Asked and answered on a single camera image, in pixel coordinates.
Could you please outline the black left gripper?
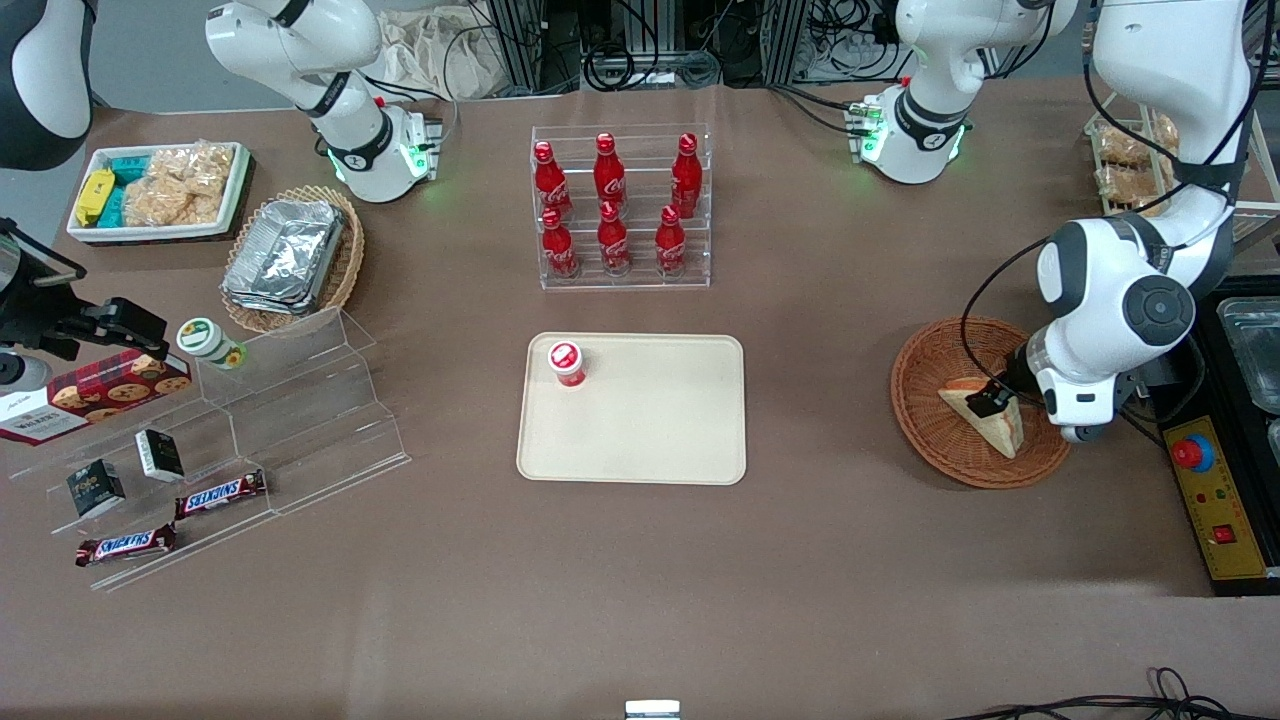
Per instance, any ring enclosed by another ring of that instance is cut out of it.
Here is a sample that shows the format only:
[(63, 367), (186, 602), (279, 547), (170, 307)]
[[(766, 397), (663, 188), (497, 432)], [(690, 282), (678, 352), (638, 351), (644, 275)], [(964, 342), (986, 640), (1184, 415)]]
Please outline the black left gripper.
[(1000, 378), (989, 380), (977, 392), (968, 395), (968, 409), (980, 419), (1005, 413), (1010, 404), (1020, 398), (1028, 404), (1042, 404), (1043, 395), (1030, 364), (1030, 341), (1015, 347), (1005, 361)]

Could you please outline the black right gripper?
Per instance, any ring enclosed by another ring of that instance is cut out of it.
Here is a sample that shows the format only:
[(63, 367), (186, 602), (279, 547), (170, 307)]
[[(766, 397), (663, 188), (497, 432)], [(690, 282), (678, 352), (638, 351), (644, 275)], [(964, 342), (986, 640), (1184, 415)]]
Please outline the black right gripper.
[(76, 359), (82, 343), (120, 345), (145, 354), (168, 354), (166, 322), (128, 299), (100, 307), (79, 299), (72, 284), (87, 277), (79, 263), (52, 251), (1, 222), (1, 342), (59, 359)]

